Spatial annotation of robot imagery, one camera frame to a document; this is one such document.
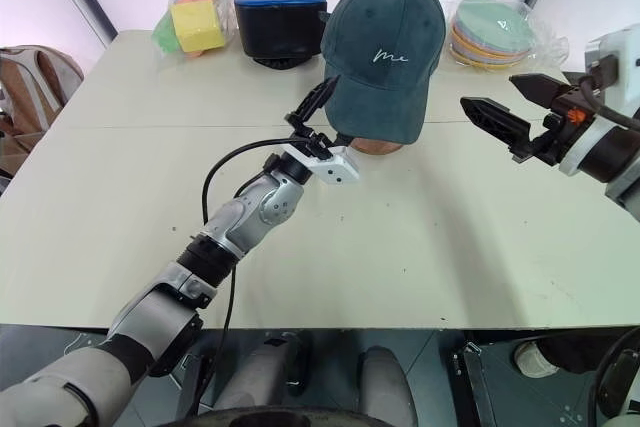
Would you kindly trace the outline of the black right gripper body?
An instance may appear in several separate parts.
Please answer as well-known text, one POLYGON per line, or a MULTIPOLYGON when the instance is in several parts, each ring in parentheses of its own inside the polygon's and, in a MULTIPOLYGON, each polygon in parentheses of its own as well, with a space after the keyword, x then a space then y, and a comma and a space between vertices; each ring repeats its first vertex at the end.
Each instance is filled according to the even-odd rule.
POLYGON ((568 92, 546 108, 549 112, 543 119, 545 131, 532 141, 533 155, 549 166, 566 157, 594 120, 594 113, 579 88, 570 86, 568 92))

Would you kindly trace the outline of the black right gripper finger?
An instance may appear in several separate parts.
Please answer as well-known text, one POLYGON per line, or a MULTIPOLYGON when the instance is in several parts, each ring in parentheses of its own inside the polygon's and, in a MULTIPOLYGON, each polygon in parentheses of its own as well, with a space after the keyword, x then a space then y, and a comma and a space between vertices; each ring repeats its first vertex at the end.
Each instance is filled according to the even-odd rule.
POLYGON ((460 104, 473 125, 507 145, 514 161, 532 156, 529 122, 489 98, 462 97, 460 104))
POLYGON ((540 73, 512 75, 509 81, 526 100, 543 108, 550 108, 557 97, 571 89, 569 84, 540 73))

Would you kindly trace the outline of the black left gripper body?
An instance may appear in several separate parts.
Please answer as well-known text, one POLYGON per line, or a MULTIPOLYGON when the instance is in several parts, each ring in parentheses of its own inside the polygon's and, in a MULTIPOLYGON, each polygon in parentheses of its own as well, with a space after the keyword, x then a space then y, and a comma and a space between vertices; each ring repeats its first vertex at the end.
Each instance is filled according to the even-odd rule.
POLYGON ((290 143, 307 157, 330 158, 330 149, 337 147, 326 134, 316 132, 307 122, 313 113, 290 112, 285 116, 287 123, 293 128, 289 137, 290 143))

